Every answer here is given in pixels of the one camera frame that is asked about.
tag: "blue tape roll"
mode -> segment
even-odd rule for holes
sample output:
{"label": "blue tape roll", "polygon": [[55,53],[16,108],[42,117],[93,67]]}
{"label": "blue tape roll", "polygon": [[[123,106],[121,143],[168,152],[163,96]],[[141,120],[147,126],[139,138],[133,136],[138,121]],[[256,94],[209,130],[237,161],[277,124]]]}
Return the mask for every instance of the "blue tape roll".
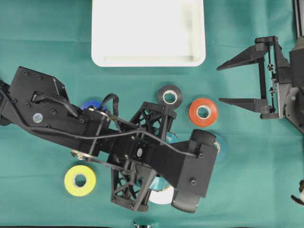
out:
{"label": "blue tape roll", "polygon": [[227,144],[226,141],[219,135],[215,134],[216,138],[216,143],[219,144],[220,150],[218,152],[217,158],[215,162],[221,161],[227,154]]}
{"label": "blue tape roll", "polygon": [[86,109],[86,108],[88,108],[88,107],[90,107],[90,106],[93,106],[94,108],[99,108],[100,105],[101,105],[101,101],[97,101],[97,100],[88,100],[88,101],[84,102],[84,103],[80,106],[80,108],[81,108],[82,110],[84,110],[84,109]]}

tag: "light blue tape roll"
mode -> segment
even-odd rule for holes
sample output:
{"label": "light blue tape roll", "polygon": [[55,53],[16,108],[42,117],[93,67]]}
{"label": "light blue tape roll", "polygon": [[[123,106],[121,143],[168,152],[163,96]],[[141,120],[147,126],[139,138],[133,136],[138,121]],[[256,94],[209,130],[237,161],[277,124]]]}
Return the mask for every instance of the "light blue tape roll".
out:
{"label": "light blue tape roll", "polygon": [[216,138],[216,146],[218,147],[218,145],[220,146],[220,150],[218,152],[217,158],[215,160],[215,162],[219,162],[221,161],[227,154],[227,144],[226,141],[220,137],[219,135],[215,134]]}

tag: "green cloth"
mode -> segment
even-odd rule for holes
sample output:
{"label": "green cloth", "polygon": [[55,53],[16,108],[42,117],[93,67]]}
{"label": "green cloth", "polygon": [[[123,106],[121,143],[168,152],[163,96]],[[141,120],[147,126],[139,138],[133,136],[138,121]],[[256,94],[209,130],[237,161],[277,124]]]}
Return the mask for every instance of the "green cloth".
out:
{"label": "green cloth", "polygon": [[292,2],[205,0],[207,58],[199,67],[101,68],[91,60],[90,0],[0,0],[1,80],[11,83],[18,66],[34,69],[62,81],[76,105],[113,92],[127,120],[143,101],[156,102],[159,88],[175,84],[184,101],[172,130],[189,139],[196,128],[188,118],[189,105],[207,97],[219,108],[218,121],[207,130],[228,145],[195,214],[152,203],[147,213],[139,213],[110,202],[109,168],[91,164],[96,188],[86,197],[73,197],[63,178],[82,162],[68,148],[12,124],[2,127],[0,225],[131,228],[135,220],[160,228],[302,227],[304,208],[290,199],[298,194],[304,172],[302,135],[286,119],[262,121],[256,113],[218,102],[219,97],[259,98],[257,65],[216,71],[257,37],[279,36],[289,56],[295,46]]}

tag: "tape roll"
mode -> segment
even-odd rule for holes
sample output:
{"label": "tape roll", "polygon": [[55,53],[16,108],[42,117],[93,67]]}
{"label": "tape roll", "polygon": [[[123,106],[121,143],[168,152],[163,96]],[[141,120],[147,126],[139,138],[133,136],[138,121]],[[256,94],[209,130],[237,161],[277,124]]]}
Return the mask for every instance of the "tape roll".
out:
{"label": "tape roll", "polygon": [[[76,184],[76,178],[79,175],[85,177],[85,183],[82,187]],[[65,176],[66,190],[73,196],[85,196],[89,194],[96,185],[96,174],[87,166],[77,165],[69,169]]]}
{"label": "tape roll", "polygon": [[[174,96],[174,101],[168,102],[165,99],[167,94]],[[157,102],[160,105],[169,106],[172,109],[177,109],[182,103],[182,91],[174,85],[165,85],[157,92]]]}
{"label": "tape roll", "polygon": [[149,201],[156,204],[169,204],[172,202],[174,188],[170,185],[163,191],[151,191]]}
{"label": "tape roll", "polygon": [[[208,111],[206,117],[199,116],[199,109],[205,108]],[[195,100],[189,109],[189,118],[192,123],[194,123],[198,127],[208,127],[216,122],[219,115],[217,105],[206,98],[200,98]]]}
{"label": "tape roll", "polygon": [[85,101],[81,104],[80,108],[82,110],[90,107],[90,106],[93,106],[94,108],[99,108],[101,105],[101,101],[97,101],[97,100],[88,100],[88,101]]}
{"label": "tape roll", "polygon": [[215,146],[218,149],[218,154],[215,162],[221,161],[227,154],[227,144],[226,141],[219,135],[215,134],[216,140],[215,140]]}

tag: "white object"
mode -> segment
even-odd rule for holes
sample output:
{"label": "white object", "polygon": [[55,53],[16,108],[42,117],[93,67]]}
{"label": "white object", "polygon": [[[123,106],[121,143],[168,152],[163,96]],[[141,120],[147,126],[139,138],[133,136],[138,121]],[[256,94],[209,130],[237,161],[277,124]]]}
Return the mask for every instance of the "white object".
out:
{"label": "white object", "polygon": [[302,191],[302,192],[300,193],[300,200],[302,200],[302,202],[304,202],[304,191]]}
{"label": "white object", "polygon": [[195,67],[206,57],[203,0],[93,0],[100,67]]}
{"label": "white object", "polygon": [[169,204],[172,202],[174,195],[174,188],[170,185],[170,187],[166,188],[163,191],[151,191],[151,195],[149,201],[156,204]]}

